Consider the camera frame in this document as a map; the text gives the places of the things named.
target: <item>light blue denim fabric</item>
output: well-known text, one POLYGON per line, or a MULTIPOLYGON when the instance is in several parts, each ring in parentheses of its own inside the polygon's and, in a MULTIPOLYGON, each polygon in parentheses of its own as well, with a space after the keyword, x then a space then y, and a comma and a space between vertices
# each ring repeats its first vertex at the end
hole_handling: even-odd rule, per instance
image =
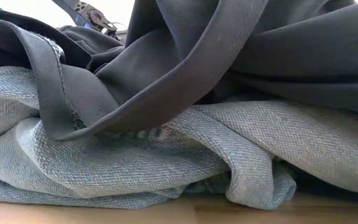
POLYGON ((291 199, 282 158, 358 192, 358 115, 287 101, 192 106, 161 128, 46 137, 32 72, 0 68, 0 201, 144 208, 183 192, 255 208, 291 199))

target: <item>wooden table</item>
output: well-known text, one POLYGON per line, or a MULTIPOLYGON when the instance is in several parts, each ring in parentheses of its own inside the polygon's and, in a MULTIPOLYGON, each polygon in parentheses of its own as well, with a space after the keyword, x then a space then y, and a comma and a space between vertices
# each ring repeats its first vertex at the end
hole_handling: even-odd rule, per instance
POLYGON ((222 196, 181 197, 143 210, 110 210, 0 203, 0 224, 99 223, 358 223, 358 203, 298 194, 274 211, 228 202, 222 196))

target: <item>gray cloth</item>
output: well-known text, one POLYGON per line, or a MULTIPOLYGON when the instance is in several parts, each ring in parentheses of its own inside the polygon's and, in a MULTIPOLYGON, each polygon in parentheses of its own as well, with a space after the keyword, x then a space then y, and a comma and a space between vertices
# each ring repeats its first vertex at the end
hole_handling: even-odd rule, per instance
POLYGON ((358 115, 288 101, 192 106, 161 128, 46 137, 31 70, 0 67, 0 201, 143 208, 183 192, 255 208, 291 199, 275 157, 358 192, 358 115))

